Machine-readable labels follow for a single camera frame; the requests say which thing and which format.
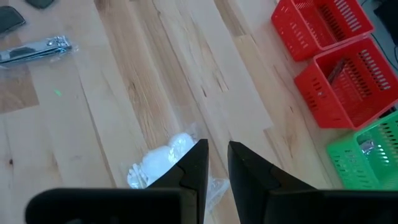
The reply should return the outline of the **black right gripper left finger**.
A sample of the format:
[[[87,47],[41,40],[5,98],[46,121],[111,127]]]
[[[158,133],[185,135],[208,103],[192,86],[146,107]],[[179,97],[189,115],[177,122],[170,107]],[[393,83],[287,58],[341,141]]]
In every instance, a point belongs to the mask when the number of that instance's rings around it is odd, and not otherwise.
[[[26,224],[203,224],[208,141],[199,140],[146,189],[57,188],[33,197]]]

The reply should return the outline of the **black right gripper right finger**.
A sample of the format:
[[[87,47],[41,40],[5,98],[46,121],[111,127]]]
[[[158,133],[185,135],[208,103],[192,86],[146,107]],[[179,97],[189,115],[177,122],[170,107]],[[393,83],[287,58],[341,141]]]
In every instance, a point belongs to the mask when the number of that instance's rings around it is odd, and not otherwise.
[[[316,189],[256,154],[228,144],[241,224],[398,224],[398,192]]]

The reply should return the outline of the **cotton pads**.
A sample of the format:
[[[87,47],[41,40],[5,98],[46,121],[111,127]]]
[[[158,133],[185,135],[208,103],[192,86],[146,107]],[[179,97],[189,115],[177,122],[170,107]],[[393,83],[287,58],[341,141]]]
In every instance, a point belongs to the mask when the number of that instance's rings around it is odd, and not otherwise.
[[[174,166],[200,139],[204,129],[193,123],[185,131],[174,134],[167,144],[145,153],[139,163],[121,164],[126,182],[132,189],[145,189]],[[208,173],[206,213],[211,213],[230,187],[228,179],[216,178]]]

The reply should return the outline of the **silver nail clipper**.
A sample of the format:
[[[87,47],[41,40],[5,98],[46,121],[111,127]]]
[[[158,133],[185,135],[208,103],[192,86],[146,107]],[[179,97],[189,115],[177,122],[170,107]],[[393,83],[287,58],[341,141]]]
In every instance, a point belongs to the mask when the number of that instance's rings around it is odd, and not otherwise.
[[[362,153],[371,162],[389,163],[384,146],[373,139],[359,140]]]
[[[61,55],[72,49],[73,45],[65,35],[29,42],[22,46],[0,51],[0,67]]]

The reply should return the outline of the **green plastic basket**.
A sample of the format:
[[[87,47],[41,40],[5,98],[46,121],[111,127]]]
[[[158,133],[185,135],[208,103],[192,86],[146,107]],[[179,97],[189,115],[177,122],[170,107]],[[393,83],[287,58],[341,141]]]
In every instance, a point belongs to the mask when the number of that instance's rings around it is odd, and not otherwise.
[[[369,161],[358,144],[365,139],[384,146],[389,163]],[[344,188],[398,190],[398,111],[332,141],[326,151]]]

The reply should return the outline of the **red plastic basket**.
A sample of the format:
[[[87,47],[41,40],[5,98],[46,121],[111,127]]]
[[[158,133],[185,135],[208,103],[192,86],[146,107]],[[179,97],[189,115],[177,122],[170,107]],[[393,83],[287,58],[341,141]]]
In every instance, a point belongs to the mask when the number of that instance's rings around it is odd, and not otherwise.
[[[280,0],[271,21],[298,62],[374,30],[357,0]]]
[[[330,85],[328,75],[343,58]],[[321,128],[359,130],[398,103],[398,77],[369,37],[314,56],[294,83]]]

